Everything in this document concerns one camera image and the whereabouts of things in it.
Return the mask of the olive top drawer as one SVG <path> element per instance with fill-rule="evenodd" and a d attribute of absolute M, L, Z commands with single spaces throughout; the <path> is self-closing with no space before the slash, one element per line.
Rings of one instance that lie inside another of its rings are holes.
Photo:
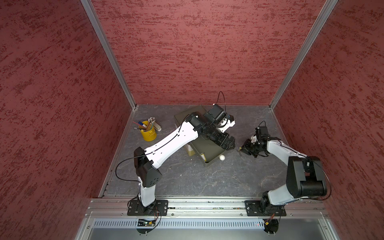
<path fill-rule="evenodd" d="M 194 141 L 191 141 L 190 145 L 193 147 L 197 156 L 202 161 L 203 166 L 205 167 L 209 167 L 217 160 L 220 161 L 220 156 L 225 155 L 227 153 L 226 150 L 222 149 L 211 140 L 205 140 L 201 137 L 197 138 Z M 201 153 L 205 154 L 205 157 L 207 159 L 206 161 L 202 159 Z"/>

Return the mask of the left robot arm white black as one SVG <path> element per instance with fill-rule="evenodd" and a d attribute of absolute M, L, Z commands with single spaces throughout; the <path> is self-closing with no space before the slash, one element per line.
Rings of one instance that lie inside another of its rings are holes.
<path fill-rule="evenodd" d="M 157 144 L 146 149 L 137 148 L 134 151 L 134 166 L 139 181 L 138 200 L 141 205 L 147 208 L 155 202 L 156 184 L 162 178 L 159 168 L 171 155 L 199 137 L 225 151 L 232 150 L 235 148 L 235 138 L 226 130 L 234 125 L 234 117 L 214 104 L 204 114 L 187 114 L 180 126 Z"/>

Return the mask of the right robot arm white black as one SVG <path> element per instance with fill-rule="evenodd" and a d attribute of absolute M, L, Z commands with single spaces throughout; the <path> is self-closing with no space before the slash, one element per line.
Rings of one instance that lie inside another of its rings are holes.
<path fill-rule="evenodd" d="M 301 199 L 320 200 L 331 190 L 319 158 L 300 153 L 280 138 L 270 136 L 266 126 L 257 127 L 255 134 L 244 142 L 239 151 L 255 158 L 273 155 L 287 166 L 286 183 L 263 193 L 259 203 L 263 214 Z"/>

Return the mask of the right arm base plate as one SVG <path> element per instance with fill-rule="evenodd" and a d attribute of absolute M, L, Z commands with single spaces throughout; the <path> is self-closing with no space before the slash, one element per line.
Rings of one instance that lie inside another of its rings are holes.
<path fill-rule="evenodd" d="M 284 206 L 275 206 L 263 201 L 245 201 L 245 209 L 248 217 L 285 217 L 287 215 Z"/>

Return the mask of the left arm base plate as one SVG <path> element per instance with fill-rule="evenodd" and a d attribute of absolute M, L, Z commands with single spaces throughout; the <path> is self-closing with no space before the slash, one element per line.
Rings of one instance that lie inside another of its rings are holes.
<path fill-rule="evenodd" d="M 132 199 L 128 202 L 128 216 L 166 216 L 168 212 L 169 201 L 155 200 L 152 204 L 144 207 L 140 200 Z"/>

